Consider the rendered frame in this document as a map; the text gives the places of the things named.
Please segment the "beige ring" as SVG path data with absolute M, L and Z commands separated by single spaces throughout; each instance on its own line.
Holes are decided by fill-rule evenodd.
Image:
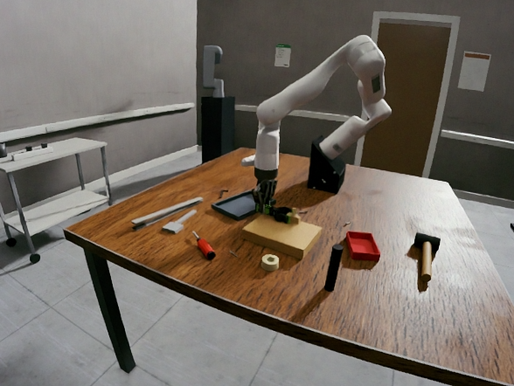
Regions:
M 275 255 L 265 255 L 262 257 L 261 267 L 266 271 L 275 271 L 278 268 L 279 259 Z

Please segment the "pale wooden board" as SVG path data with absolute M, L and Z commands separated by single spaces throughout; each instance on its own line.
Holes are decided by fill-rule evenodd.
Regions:
M 300 222 L 285 224 L 274 216 L 260 215 L 242 229 L 242 238 L 303 259 L 321 237 L 322 227 Z

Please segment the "red rectangular tray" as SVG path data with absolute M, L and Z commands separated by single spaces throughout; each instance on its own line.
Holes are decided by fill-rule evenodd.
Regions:
M 351 259 L 379 261 L 380 252 L 371 233 L 347 231 L 346 241 Z

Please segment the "red screwdriver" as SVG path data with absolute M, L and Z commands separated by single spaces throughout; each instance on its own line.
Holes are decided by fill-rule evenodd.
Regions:
M 215 251 L 208 245 L 208 243 L 204 239 L 199 238 L 198 235 L 195 233 L 195 231 L 193 231 L 193 234 L 198 239 L 198 247 L 201 249 L 201 251 L 204 253 L 204 255 L 208 259 L 214 259 L 216 256 Z

